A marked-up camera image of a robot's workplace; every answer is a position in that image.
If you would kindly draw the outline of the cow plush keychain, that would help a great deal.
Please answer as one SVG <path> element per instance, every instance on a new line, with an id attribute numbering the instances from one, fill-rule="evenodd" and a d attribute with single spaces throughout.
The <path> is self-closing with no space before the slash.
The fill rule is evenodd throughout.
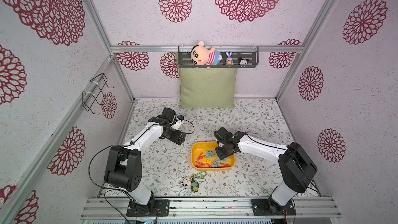
<path id="1" fill-rule="evenodd" d="M 190 189 L 192 184 L 191 178 L 189 176 L 184 177 L 181 184 L 184 189 Z"/>

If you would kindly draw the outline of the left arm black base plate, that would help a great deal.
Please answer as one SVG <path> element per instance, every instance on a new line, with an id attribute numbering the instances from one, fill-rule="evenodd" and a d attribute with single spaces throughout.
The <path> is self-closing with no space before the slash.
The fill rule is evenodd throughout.
<path id="1" fill-rule="evenodd" d="M 167 217 L 170 210 L 169 200 L 150 200 L 147 205 L 130 202 L 127 217 Z"/>

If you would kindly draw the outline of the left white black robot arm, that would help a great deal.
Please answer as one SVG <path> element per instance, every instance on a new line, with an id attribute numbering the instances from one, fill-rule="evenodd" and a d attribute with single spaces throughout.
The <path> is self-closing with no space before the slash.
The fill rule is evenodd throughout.
<path id="1" fill-rule="evenodd" d="M 153 193 L 142 183 L 142 155 L 157 139 L 183 144 L 187 135 L 179 129 L 183 123 L 184 116 L 171 108 L 164 108 L 162 114 L 150 118 L 135 137 L 110 148 L 104 181 L 126 191 L 134 203 L 150 206 Z"/>

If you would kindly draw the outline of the dark metal wall shelf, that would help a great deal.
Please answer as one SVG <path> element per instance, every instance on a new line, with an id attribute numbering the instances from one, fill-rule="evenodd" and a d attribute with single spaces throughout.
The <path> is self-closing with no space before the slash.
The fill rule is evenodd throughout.
<path id="1" fill-rule="evenodd" d="M 192 59 L 192 49 L 184 50 L 178 47 L 177 65 L 180 68 L 255 68 L 259 63 L 259 49 L 256 46 L 248 50 L 215 49 L 209 55 L 208 61 L 203 59 Z"/>

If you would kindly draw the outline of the red clothespin in box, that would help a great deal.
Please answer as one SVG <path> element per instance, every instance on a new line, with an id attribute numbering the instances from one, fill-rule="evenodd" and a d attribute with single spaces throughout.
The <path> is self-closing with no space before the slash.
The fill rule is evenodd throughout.
<path id="1" fill-rule="evenodd" d="M 206 155 L 201 152 L 197 158 L 197 161 L 200 161 L 200 160 L 204 159 L 205 157 L 206 157 Z"/>

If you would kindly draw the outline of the yellow plastic storage box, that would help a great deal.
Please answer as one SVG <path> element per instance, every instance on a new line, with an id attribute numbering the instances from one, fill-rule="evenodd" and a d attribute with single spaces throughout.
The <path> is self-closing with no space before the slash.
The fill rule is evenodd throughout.
<path id="1" fill-rule="evenodd" d="M 191 163 L 198 171 L 221 171 L 232 169 L 236 164 L 235 156 L 220 159 L 215 149 L 217 142 L 197 142 L 191 148 Z"/>

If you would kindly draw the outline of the green square pillow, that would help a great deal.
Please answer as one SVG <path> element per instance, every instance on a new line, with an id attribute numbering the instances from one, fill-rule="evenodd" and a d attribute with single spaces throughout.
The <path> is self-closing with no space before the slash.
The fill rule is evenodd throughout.
<path id="1" fill-rule="evenodd" d="M 236 68 L 180 68 L 181 108 L 234 108 Z"/>

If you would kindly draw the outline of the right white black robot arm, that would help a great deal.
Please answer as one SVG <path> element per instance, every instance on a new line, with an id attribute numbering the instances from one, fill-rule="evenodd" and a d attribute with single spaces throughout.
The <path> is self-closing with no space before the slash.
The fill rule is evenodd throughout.
<path id="1" fill-rule="evenodd" d="M 231 133 L 225 128 L 214 132 L 220 159 L 236 153 L 258 156 L 279 166 L 283 182 L 268 198 L 269 208 L 282 208 L 298 194 L 303 194 L 311 184 L 318 169 L 303 147 L 292 142 L 289 145 L 273 144 L 255 139 L 245 132 Z"/>

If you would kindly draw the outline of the aluminium front rail frame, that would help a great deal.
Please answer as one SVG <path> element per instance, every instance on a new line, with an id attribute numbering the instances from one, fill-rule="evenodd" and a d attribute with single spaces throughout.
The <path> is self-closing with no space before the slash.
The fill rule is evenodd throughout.
<path id="1" fill-rule="evenodd" d="M 331 197 L 296 197 L 282 211 L 265 208 L 265 197 L 157 197 L 143 215 L 123 197 L 88 199 L 81 224 L 342 224 Z"/>

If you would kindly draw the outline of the black white mouse figure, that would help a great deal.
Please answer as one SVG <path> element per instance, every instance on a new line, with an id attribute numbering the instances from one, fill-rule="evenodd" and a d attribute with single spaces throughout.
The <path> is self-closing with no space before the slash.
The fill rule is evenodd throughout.
<path id="1" fill-rule="evenodd" d="M 239 58 L 239 65 L 248 65 L 249 59 Z"/>

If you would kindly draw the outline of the small blue bunny figure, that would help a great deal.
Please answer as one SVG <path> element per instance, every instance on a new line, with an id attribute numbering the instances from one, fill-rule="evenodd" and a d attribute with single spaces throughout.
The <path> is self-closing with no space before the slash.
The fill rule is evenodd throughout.
<path id="1" fill-rule="evenodd" d="M 227 55 L 226 65 L 233 65 L 234 64 L 234 61 L 232 59 L 233 53 L 231 51 L 226 51 L 226 55 Z"/>

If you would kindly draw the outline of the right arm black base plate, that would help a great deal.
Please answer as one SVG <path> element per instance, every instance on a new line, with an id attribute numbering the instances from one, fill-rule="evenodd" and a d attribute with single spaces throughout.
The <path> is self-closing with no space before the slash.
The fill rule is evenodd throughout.
<path id="1" fill-rule="evenodd" d="M 251 199 L 251 208 L 255 216 L 294 216 L 296 214 L 292 200 L 284 206 L 279 205 L 271 198 Z"/>

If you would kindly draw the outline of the grey clothespin in box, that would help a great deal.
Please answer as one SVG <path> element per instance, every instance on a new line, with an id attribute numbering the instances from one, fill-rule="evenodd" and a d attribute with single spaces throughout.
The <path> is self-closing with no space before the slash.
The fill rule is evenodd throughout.
<path id="1" fill-rule="evenodd" d="M 222 168 L 224 167 L 223 162 L 221 160 L 215 160 L 210 163 L 212 168 Z"/>

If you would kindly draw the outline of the pink boy plush doll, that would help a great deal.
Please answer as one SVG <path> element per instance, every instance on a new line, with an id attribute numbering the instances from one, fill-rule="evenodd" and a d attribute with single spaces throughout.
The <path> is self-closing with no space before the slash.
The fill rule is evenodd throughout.
<path id="1" fill-rule="evenodd" d="M 215 48 L 207 49 L 203 41 L 193 47 L 191 50 L 191 60 L 194 65 L 204 66 L 210 68 L 211 65 L 218 65 L 222 61 L 222 54 L 215 50 Z"/>

